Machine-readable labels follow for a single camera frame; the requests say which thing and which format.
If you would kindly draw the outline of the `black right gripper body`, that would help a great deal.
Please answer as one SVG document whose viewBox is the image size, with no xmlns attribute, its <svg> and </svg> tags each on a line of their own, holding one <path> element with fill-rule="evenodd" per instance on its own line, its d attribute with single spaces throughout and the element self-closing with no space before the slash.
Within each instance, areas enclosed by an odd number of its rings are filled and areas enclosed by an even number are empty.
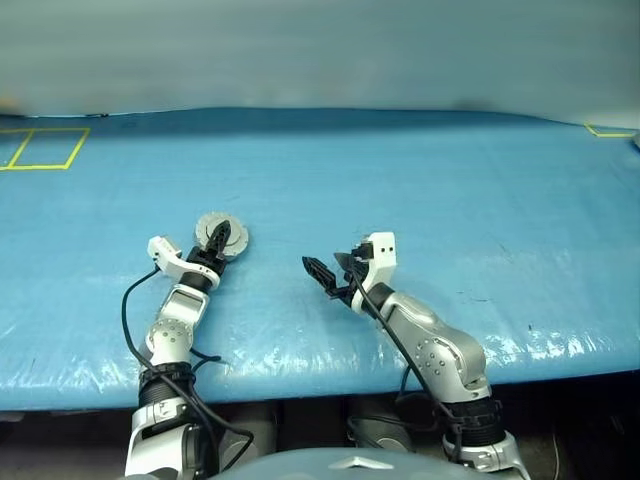
<svg viewBox="0 0 640 480">
<path fill-rule="evenodd" d="M 343 271 L 343 278 L 347 285 L 339 288 L 339 297 L 352 298 L 358 290 L 357 282 L 363 284 L 369 273 L 369 261 L 373 258 L 372 244 L 364 241 L 350 252 L 344 253 L 351 253 L 355 257 L 355 266 L 353 271 Z"/>
</svg>

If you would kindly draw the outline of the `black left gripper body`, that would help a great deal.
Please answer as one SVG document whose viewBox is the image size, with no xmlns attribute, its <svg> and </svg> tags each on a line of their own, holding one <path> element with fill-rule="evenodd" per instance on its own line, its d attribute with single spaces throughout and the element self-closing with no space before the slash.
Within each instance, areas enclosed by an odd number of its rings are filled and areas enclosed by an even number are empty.
<svg viewBox="0 0 640 480">
<path fill-rule="evenodd" d="M 223 273 L 228 263 L 223 253 L 215 249 L 203 250 L 193 247 L 187 256 L 187 262 L 204 266 L 215 273 Z"/>
</svg>

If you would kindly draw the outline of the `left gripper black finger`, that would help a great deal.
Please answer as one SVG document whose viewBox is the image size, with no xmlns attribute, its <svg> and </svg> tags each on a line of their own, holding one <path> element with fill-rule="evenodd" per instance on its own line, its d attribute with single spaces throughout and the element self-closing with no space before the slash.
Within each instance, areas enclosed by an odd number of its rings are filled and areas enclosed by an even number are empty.
<svg viewBox="0 0 640 480">
<path fill-rule="evenodd" d="M 215 258 L 224 258 L 224 249 L 231 235 L 231 224 L 228 220 L 218 223 L 206 244 L 206 252 Z"/>
</svg>

